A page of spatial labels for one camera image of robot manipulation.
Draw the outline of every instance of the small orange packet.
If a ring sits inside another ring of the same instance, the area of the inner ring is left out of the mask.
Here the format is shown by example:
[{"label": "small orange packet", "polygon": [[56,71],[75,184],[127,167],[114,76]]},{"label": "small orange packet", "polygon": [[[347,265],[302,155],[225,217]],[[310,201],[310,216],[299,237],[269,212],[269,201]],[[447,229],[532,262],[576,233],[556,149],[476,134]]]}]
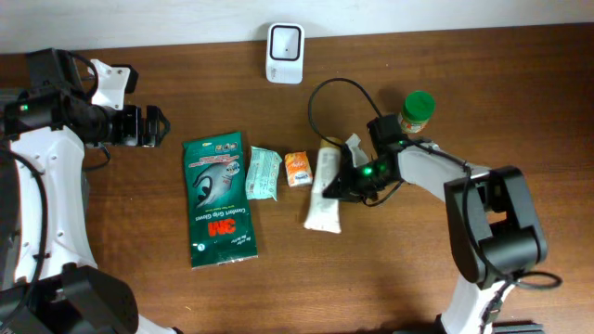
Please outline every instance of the small orange packet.
[{"label": "small orange packet", "polygon": [[314,182],[314,175],[305,152],[285,155],[285,168],[289,186],[307,186]]}]

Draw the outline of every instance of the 3m glove package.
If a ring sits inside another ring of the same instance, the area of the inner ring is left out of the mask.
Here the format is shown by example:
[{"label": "3m glove package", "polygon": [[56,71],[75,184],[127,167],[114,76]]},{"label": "3m glove package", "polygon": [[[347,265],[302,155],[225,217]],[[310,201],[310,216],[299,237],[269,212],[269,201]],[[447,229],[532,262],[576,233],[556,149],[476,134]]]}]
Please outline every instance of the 3m glove package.
[{"label": "3m glove package", "polygon": [[241,133],[184,143],[192,268],[258,256]]}]

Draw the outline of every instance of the wooden table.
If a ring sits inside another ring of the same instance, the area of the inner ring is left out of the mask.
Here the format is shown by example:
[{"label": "wooden table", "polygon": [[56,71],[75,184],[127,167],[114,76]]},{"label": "wooden table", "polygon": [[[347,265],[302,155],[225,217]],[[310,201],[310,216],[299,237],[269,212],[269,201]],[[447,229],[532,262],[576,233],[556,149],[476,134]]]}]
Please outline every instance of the wooden table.
[{"label": "wooden table", "polygon": [[[260,257],[191,271],[182,142],[232,131],[244,147],[307,150],[307,99],[331,77],[363,84],[384,112],[421,89],[437,101],[423,135],[469,161],[521,168],[549,242],[539,269],[561,289],[516,289],[500,320],[534,320],[549,333],[591,332],[594,312],[594,25],[413,32],[308,39],[303,82],[271,84],[265,42],[83,52],[140,73],[126,101],[162,108],[173,131],[161,148],[112,148],[88,175],[87,234],[99,268],[127,282],[140,312],[186,333],[351,332],[432,322],[458,270],[446,208],[415,186],[386,205],[342,204],[342,234],[303,229],[309,188],[251,201]],[[21,56],[0,57],[0,86],[27,84]],[[374,113],[355,88],[320,92],[328,135],[356,132]],[[87,153],[85,163],[100,159]]]}]

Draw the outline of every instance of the small teal packet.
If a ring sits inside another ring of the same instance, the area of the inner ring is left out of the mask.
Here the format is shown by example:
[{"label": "small teal packet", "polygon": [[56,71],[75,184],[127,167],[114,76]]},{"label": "small teal packet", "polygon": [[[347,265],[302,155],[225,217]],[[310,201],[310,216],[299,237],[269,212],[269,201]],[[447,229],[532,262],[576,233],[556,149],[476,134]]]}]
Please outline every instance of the small teal packet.
[{"label": "small teal packet", "polygon": [[250,169],[245,181],[248,199],[277,200],[278,166],[281,162],[282,158],[275,151],[252,147]]}]

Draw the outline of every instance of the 3m logo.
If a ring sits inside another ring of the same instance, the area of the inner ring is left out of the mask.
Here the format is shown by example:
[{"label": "3m logo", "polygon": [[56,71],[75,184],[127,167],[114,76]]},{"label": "3m logo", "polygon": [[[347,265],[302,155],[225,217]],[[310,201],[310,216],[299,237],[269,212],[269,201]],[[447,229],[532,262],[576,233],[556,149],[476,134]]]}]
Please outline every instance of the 3m logo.
[{"label": "3m logo", "polygon": [[208,223],[208,235],[216,237],[235,232],[235,219],[227,218],[224,220]]}]

